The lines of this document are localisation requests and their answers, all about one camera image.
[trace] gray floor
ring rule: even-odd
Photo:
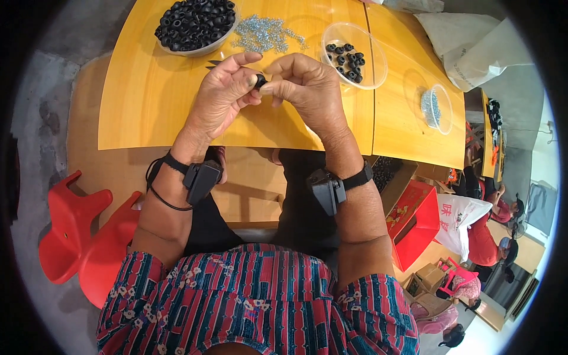
[[[68,174],[66,134],[74,79],[82,65],[113,49],[133,3],[134,0],[69,1],[38,42],[14,108],[12,132],[18,138],[22,176],[19,220],[11,230],[14,252],[39,315],[67,354],[96,353],[94,332],[99,311],[82,294],[76,276],[63,285],[54,285],[41,270],[37,246],[49,230],[47,191]],[[503,18],[503,12],[490,0],[446,1],[446,8]],[[536,70],[509,68],[497,79],[484,88],[491,97],[506,104],[507,125],[526,129],[538,126],[542,85]],[[531,151],[532,133],[511,133],[511,146]],[[471,312],[460,309],[464,326],[472,319]],[[447,349],[437,347],[440,341],[441,335],[421,336],[423,353],[445,354]]]

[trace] red plastic chair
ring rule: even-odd
[[[132,206],[141,195],[141,192],[135,191],[112,214],[93,237],[89,251],[81,261],[79,285],[88,300],[98,308],[105,304],[138,225],[140,211],[133,210]]]
[[[81,171],[62,180],[47,195],[51,230],[39,244],[39,261],[45,276],[64,283],[79,270],[81,257],[91,242],[91,222],[112,202],[110,190],[79,197],[69,190]]]
[[[455,270],[448,270],[449,267],[447,267],[446,270],[444,270],[442,268],[443,271],[447,271],[448,270],[448,281],[446,282],[445,285],[441,286],[439,288],[439,290],[446,292],[448,295],[453,296],[456,291],[462,286],[465,285],[466,283],[470,282],[471,280],[473,280],[474,278],[477,277],[477,275],[479,275],[479,273],[476,272],[471,272],[468,271],[464,268],[462,268],[458,263],[456,263],[452,258],[448,257],[448,261],[451,261],[455,266],[456,269]],[[464,279],[464,281],[462,283],[460,283],[459,285],[457,285],[456,287],[454,287],[454,290],[450,290],[449,286],[452,282],[452,280],[454,279],[454,277],[458,275],[460,277],[462,277]]]

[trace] black pants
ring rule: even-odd
[[[282,149],[279,155],[287,180],[286,199],[273,244],[306,253],[334,263],[339,246],[337,225],[328,216],[306,185],[306,178],[325,166],[325,152]],[[210,147],[205,160],[219,158]],[[158,162],[149,176],[153,181],[160,169]],[[224,252],[245,242],[221,217],[211,194],[193,208],[193,225],[184,256],[197,253]]]
[[[485,194],[483,198],[487,199],[488,196],[496,191],[495,181],[493,178],[486,177],[484,185]],[[460,185],[452,186],[452,189],[458,196],[481,199],[481,188],[479,187],[479,181],[477,180],[477,177],[475,176],[475,173],[473,172],[473,168],[471,166],[466,166],[463,169]]]

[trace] clear plastic container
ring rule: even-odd
[[[430,90],[426,90],[422,94],[420,106],[429,127],[437,129],[443,135],[447,135],[452,130],[454,119],[452,101],[443,86],[435,84]]]
[[[209,54],[213,51],[216,51],[217,49],[221,48],[221,46],[223,45],[223,43],[225,43],[227,38],[235,31],[235,29],[237,29],[237,26],[239,25],[239,22],[241,20],[241,14],[240,14],[239,7],[240,6],[237,5],[233,8],[233,10],[235,11],[235,22],[233,23],[233,26],[231,27],[229,32],[227,32],[223,37],[221,37],[220,39],[218,39],[217,41],[211,43],[210,45],[208,45],[206,47],[199,48],[199,49],[196,49],[194,51],[172,52],[172,51],[170,51],[170,49],[168,47],[162,46],[162,43],[160,42],[160,40],[158,38],[156,38],[156,40],[158,41],[158,46],[160,46],[160,48],[165,50],[167,53],[177,55],[177,56],[184,56],[184,57],[201,57],[201,56]]]
[[[330,43],[338,47],[349,43],[355,47],[355,50],[351,51],[351,53],[361,52],[365,55],[365,65],[360,67],[363,80],[357,84],[337,72],[341,83],[363,90],[373,90],[385,82],[389,68],[383,48],[379,41],[362,27],[349,22],[336,22],[330,24],[323,32],[321,36],[321,61],[333,67],[337,67],[339,66],[335,60],[337,55],[330,53],[333,57],[333,59],[330,60],[327,56],[328,52],[325,50],[325,47]],[[343,65],[343,68],[346,72],[350,70],[347,66],[347,61]]]

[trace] striped shirt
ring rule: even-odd
[[[270,244],[123,261],[99,318],[102,354],[201,354],[242,343],[262,354],[418,354],[416,323],[395,279],[373,274],[334,296],[315,258]]]

